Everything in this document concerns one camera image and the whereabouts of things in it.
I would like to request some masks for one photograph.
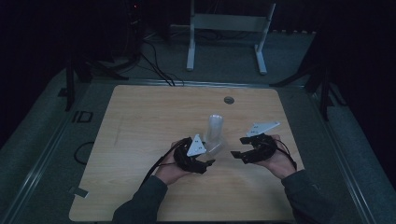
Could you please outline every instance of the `white stand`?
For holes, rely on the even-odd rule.
[[[195,55],[195,29],[212,29],[212,30],[234,30],[247,32],[261,32],[262,38],[258,45],[255,45],[257,63],[260,73],[267,74],[264,58],[262,57],[262,46],[265,37],[268,34],[268,28],[275,10],[276,4],[271,4],[266,17],[234,16],[219,14],[195,14],[195,2],[191,0],[191,17],[190,17],[190,45],[187,58],[187,70],[194,69]]]

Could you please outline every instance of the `hand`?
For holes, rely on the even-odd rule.
[[[161,179],[165,185],[171,185],[178,181],[181,177],[191,174],[190,172],[180,169],[175,164],[173,157],[175,150],[172,150],[161,162],[155,176]]]
[[[279,135],[271,135],[276,140],[276,145],[280,149],[286,151],[283,145],[279,142]],[[296,172],[294,166],[290,160],[282,152],[276,150],[275,154],[268,160],[258,161],[254,164],[267,168],[274,176],[279,179],[283,179],[288,175],[292,175]]]

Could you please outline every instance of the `dark background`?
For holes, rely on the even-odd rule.
[[[212,1],[197,1],[205,10]],[[241,5],[220,1],[218,12],[261,13],[260,0]],[[141,10],[132,15],[168,38],[170,23],[189,24],[190,2],[132,1]],[[279,1],[271,30],[318,32],[304,66],[325,62],[351,111],[366,134],[389,180],[396,186],[394,1]],[[124,0],[0,2],[0,146],[12,135],[38,95],[65,66],[76,49],[96,60],[111,61],[126,41]]]

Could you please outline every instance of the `sleeve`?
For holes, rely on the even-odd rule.
[[[134,194],[131,201],[121,205],[113,215],[113,223],[156,223],[157,212],[168,187],[155,175]]]
[[[334,204],[312,183],[305,170],[281,180],[297,223],[330,223]]]

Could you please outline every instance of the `table surface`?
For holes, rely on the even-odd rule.
[[[224,103],[231,96],[234,103]],[[239,138],[255,122],[279,121],[279,134],[298,169],[298,148],[275,90],[210,87],[117,86],[96,137],[69,217],[109,221],[130,200],[149,168],[182,138],[203,136],[212,114],[224,118],[225,147],[203,175],[179,179],[158,212],[159,221],[293,220],[280,180],[265,168],[244,164],[230,151],[246,151]]]

